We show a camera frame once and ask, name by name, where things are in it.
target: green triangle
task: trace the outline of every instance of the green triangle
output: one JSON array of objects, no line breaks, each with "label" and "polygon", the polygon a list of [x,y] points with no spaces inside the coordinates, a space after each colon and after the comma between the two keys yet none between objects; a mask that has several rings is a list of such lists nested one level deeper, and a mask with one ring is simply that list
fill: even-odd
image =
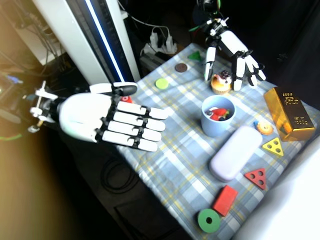
[{"label": "green triangle", "polygon": [[201,61],[202,57],[200,56],[200,52],[196,51],[188,56],[188,59]]}]

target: blue and white checkered cloth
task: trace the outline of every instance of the blue and white checkered cloth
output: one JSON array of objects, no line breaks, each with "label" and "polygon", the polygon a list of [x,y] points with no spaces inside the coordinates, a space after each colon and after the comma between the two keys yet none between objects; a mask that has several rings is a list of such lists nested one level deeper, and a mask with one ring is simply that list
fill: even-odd
[{"label": "blue and white checkered cloth", "polygon": [[[201,105],[204,99],[214,93],[203,81],[204,63],[188,59],[196,51],[205,59],[203,48],[195,44],[189,45],[139,81],[138,91],[132,96],[137,104],[168,112],[169,118],[164,121],[166,130],[158,143],[158,151],[145,152],[123,146],[118,146],[118,150],[195,240],[227,240],[240,228],[305,142],[281,142],[283,157],[258,148],[236,178],[227,183],[238,191],[238,195],[227,216],[221,218],[219,230],[211,234],[203,232],[198,226],[197,214],[202,209],[211,208],[217,193],[226,185],[210,173],[209,162],[240,126],[254,127],[254,121],[259,120],[267,120],[273,124],[263,94],[274,85],[263,81],[259,82],[257,89],[252,89],[247,82],[243,82],[240,91],[227,93],[237,107],[236,116],[223,135],[208,137],[201,128]],[[178,63],[185,63],[188,70],[177,72],[175,65]],[[216,58],[215,72],[225,69],[231,71],[230,67],[228,61]],[[156,88],[155,81],[159,78],[169,81],[167,89]],[[304,106],[313,124],[317,126],[320,111],[306,104]],[[263,143],[278,137],[274,125],[273,128],[274,133],[264,136]],[[244,177],[244,173],[259,168],[265,168],[266,171],[266,190],[261,190]]]}]

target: white light strip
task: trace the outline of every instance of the white light strip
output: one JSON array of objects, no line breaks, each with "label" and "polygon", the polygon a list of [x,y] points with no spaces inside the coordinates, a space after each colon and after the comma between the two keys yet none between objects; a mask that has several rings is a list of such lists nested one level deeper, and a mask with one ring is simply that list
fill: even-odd
[{"label": "white light strip", "polygon": [[99,22],[99,20],[98,20],[98,17],[97,17],[97,15],[96,15],[96,12],[95,12],[95,10],[94,10],[94,7],[92,6],[90,0],[85,0],[85,3],[86,3],[86,5],[87,5],[88,8],[89,8],[89,11],[90,11],[91,16],[92,16],[92,18],[93,18],[93,21],[94,21],[96,27],[98,28],[98,31],[99,31],[100,36],[101,36],[101,38],[102,38],[102,41],[103,41],[103,43],[104,43],[104,45],[105,45],[106,50],[108,51],[108,53],[109,53],[109,55],[110,55],[110,58],[111,58],[111,60],[112,60],[112,62],[113,62],[113,65],[114,65],[114,67],[115,67],[116,72],[118,73],[118,75],[119,75],[119,77],[120,77],[121,82],[125,82],[124,77],[122,76],[121,71],[120,71],[120,69],[119,69],[119,66],[118,66],[118,64],[117,64],[117,61],[116,61],[116,59],[115,59],[115,56],[114,56],[114,54],[113,54],[112,51],[111,51],[111,48],[110,48],[109,43],[108,43],[108,41],[107,41],[106,35],[105,35],[104,31],[102,30],[102,27],[101,27],[101,25],[100,25],[100,22]]}]

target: light blue cup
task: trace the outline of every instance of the light blue cup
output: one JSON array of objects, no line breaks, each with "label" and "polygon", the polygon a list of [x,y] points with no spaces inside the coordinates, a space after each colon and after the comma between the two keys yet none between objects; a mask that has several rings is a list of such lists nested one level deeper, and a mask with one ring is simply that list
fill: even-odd
[{"label": "light blue cup", "polygon": [[[206,115],[206,111],[212,107],[227,109],[229,110],[229,114],[232,116],[225,121],[212,120],[210,119],[210,116]],[[203,101],[201,111],[201,126],[203,132],[209,137],[216,137],[221,135],[227,129],[231,121],[234,119],[237,109],[229,98],[221,95],[213,95],[207,97]]]}]

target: yellow-green circle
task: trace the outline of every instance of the yellow-green circle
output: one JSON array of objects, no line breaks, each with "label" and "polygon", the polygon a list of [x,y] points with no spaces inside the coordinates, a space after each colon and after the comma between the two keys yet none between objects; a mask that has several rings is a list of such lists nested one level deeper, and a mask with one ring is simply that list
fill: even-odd
[{"label": "yellow-green circle", "polygon": [[220,217],[216,211],[210,208],[203,209],[198,214],[199,227],[206,233],[214,233],[220,227]]},{"label": "yellow-green circle", "polygon": [[169,86],[169,82],[165,78],[159,78],[155,81],[155,86],[158,89],[166,89]]}]

